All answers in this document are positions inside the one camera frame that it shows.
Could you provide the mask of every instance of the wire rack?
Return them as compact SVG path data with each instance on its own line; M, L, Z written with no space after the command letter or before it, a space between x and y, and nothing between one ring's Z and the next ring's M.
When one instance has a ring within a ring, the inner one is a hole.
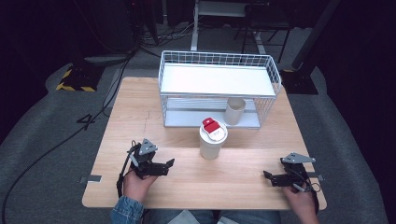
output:
M204 86L207 81L219 85ZM233 83L240 86L233 88ZM243 97L244 115L237 125L228 127L260 128L281 81L269 55L166 50L161 57L159 89L165 127L199 127L208 117L223 121L227 100Z

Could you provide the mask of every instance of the black equipment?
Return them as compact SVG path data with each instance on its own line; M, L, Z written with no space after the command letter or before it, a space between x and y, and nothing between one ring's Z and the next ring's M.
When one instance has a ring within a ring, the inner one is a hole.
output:
M263 171L265 178L271 180L273 187L288 187L295 188L295 193L311 191L316 213L318 213L318 197L317 192L312 187L308 174L303 166L304 162L315 162L314 158L309 158L298 153L292 152L286 158L280 158L285 170L284 175L272 175L269 172Z
M173 166L175 159L172 159L167 163L152 162L157 149L158 148L146 138L143 139L143 144L134 144L133 141L133 145L128 151L128 156L122 167L119 180L117 181L119 197L122 195L122 182L125 177L123 173L129 159L131 159L131 169L134 170L136 175L141 179L143 179L143 176L145 175L168 175L169 168Z

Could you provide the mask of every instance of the dark background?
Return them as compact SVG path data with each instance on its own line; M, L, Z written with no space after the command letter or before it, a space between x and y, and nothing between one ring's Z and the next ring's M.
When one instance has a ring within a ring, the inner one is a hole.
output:
M193 1L182 2L182 7L173 7L180 4L179 1L167 2L168 20L172 25L191 20L189 11ZM64 30L57 26L59 21L53 18L53 8L46 7L45 3L22 0L2 1L0 5L0 143L19 118L47 94L47 77L73 61L70 51L65 48ZM305 3L307 6L323 8L326 2ZM131 29L130 21L122 20L119 27L113 27L118 32L107 32L111 24L119 24L117 20L120 17L98 20L104 18L97 15L97 10L102 8L92 7L88 0L78 1L78 5L89 24L93 24L91 28L73 1L59 3L73 26L74 33L71 35L75 39L72 37L72 40L81 55L88 57L110 53L98 43L92 31L115 49L123 50L132 46L132 33L128 30ZM305 10L311 10L309 8L300 8L300 15L304 15ZM395 186L392 159L396 149L394 11L396 6L392 1L341 1L304 60L305 64L317 66L325 76L328 94L343 115L379 183L390 223L396 220L390 210L396 202L392 192ZM127 11L120 16L131 17ZM299 20L307 21L304 16ZM300 23L298 26L309 27L313 24Z

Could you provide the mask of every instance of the white paper cup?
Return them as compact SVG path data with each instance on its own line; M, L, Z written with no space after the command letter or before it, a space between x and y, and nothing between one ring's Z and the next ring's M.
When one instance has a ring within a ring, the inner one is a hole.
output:
M246 102L241 97L232 97L227 101L225 109L224 121L230 125L238 124L245 111Z
M219 125L221 128L224 129L225 132L224 138L222 138L219 141L214 141L209 138L207 132L204 131L204 125L201 125L201 128L199 130L201 156L210 161L214 160L219 155L220 149L228 136L226 126L220 122Z

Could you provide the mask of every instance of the black stand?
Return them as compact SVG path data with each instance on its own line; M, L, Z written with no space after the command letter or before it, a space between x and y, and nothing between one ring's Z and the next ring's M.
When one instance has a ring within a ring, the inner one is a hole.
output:
M282 85L285 87L287 94L308 94L318 95L311 76L304 76L300 71L281 70Z
M59 37L64 43L64 49L68 52L72 66L64 74L57 90L67 91L96 91L97 84L105 70L104 67L98 67L88 63L78 45L76 31L72 22L68 19L63 1L49 0L44 1L51 9L52 18L57 21Z

